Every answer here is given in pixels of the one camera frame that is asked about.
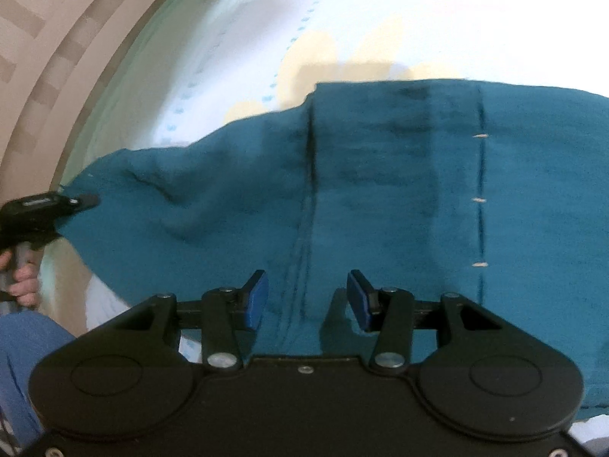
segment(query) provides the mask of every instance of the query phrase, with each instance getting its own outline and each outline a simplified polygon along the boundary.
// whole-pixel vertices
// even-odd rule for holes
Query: blue jeans
[[[68,331],[35,311],[0,316],[0,409],[21,448],[43,432],[27,396],[30,375],[46,355],[72,340]]]

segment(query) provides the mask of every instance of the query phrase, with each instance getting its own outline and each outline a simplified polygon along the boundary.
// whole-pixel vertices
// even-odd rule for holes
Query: yellow petal
[[[281,109],[301,105],[319,82],[337,79],[338,55],[328,33],[303,33],[285,54],[277,73],[277,99]]]
[[[452,66],[443,63],[419,63],[408,67],[400,79],[407,81],[419,81],[424,79],[461,79],[463,76]]]
[[[269,109],[258,101],[241,101],[231,106],[224,115],[224,125],[242,118],[267,113]]]
[[[404,40],[401,15],[386,18],[363,37],[342,69],[341,80],[350,82],[380,81],[389,78]]]

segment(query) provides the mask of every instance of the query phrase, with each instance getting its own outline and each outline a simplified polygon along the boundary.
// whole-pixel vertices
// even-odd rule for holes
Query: blue pants
[[[0,409],[21,448],[43,432],[27,396],[30,375],[46,355],[72,340],[43,314],[26,310],[0,316]]]

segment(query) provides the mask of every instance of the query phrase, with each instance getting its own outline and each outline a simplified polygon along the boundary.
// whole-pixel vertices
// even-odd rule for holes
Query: tool handle
[[[31,248],[29,242],[21,242],[14,247],[8,266],[0,272],[0,291],[8,292],[8,288],[14,283],[14,272],[27,264]],[[0,301],[0,316],[17,313],[20,310],[21,306],[14,299]]]

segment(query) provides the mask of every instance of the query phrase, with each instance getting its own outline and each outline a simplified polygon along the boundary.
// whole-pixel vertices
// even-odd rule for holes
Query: folded garment
[[[267,270],[252,353],[369,355],[342,289],[353,268],[420,300],[457,291],[570,356],[584,418],[609,407],[607,180],[605,97],[331,83],[188,147],[98,159],[66,192],[102,203],[59,230],[132,305]]]

